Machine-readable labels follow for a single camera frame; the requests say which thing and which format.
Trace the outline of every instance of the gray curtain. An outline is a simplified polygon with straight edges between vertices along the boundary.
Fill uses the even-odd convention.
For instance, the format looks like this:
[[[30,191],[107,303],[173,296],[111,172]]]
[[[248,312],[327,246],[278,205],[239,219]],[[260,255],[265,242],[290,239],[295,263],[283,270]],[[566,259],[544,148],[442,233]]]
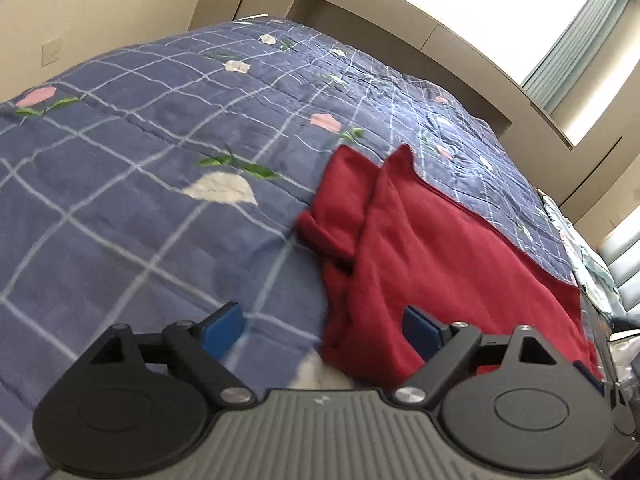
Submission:
[[[588,0],[522,87],[553,112],[604,44],[629,0]]]

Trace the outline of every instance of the wall outlet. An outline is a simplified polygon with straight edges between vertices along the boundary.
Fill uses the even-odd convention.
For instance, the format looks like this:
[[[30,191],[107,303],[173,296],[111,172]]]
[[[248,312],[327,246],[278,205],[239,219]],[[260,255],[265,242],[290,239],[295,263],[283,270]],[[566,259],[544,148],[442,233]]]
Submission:
[[[60,59],[62,51],[62,38],[47,41],[42,45],[42,66],[50,65]]]

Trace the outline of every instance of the red cloth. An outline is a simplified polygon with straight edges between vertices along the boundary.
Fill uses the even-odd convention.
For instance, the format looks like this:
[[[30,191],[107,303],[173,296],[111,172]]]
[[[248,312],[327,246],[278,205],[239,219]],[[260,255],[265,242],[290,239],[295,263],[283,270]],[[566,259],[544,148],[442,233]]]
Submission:
[[[533,325],[597,373],[578,288],[419,178],[406,145],[382,168],[341,146],[298,231],[322,258],[330,304],[322,357],[350,376],[393,388],[423,364],[402,336],[409,304],[485,333]]]

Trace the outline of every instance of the blue plaid bedspread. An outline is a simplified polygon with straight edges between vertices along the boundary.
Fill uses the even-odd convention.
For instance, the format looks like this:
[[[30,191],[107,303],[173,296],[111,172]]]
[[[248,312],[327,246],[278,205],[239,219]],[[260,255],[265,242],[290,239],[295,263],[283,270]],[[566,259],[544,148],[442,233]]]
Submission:
[[[318,260],[292,226],[340,142],[377,162],[409,143],[427,181],[570,279],[537,194],[485,122],[303,25],[225,23],[44,86],[45,101],[0,105],[4,480],[46,471],[31,413],[114,322],[151,332],[238,301],[250,328],[226,365],[259,392],[289,383],[326,311]]]

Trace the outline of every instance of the metal bolt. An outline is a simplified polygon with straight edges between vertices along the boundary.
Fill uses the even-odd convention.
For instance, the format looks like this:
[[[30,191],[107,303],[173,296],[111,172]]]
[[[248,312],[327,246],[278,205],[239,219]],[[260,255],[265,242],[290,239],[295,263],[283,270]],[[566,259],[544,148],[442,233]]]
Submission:
[[[427,398],[427,392],[417,386],[403,386],[394,392],[394,397],[402,404],[420,404]]]
[[[181,319],[180,321],[176,321],[175,325],[179,328],[191,328],[195,323],[190,319]]]
[[[254,398],[254,394],[242,386],[233,386],[222,390],[220,397],[228,404],[245,404]]]

